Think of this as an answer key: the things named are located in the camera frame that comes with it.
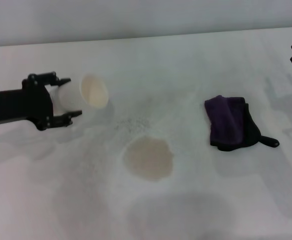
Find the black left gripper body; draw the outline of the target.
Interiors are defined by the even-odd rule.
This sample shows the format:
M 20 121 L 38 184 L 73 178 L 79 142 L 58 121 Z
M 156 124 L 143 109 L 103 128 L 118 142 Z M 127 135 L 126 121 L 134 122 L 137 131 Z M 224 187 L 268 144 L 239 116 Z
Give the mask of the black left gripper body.
M 52 100 L 45 86 L 0 91 L 0 124 L 28 120 L 35 125 L 50 125 L 52 119 Z

